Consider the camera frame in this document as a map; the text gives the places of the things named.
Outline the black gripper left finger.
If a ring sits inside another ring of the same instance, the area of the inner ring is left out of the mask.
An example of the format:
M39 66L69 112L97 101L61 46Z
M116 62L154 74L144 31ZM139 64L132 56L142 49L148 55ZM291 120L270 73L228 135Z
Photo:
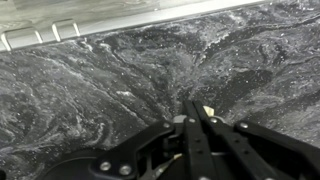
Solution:
M184 102L182 113L186 115L183 122L183 139L188 179L214 180L217 177L215 166L195 104L192 101Z

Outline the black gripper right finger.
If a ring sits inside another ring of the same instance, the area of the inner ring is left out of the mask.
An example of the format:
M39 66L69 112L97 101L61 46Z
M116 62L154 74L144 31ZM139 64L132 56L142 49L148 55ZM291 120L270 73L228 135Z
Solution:
M213 143L213 149L222 153L221 157L216 156L217 172L222 178L278 180L273 168L249 145L245 137L223 123L220 117L209 117L200 101L194 101L193 106Z

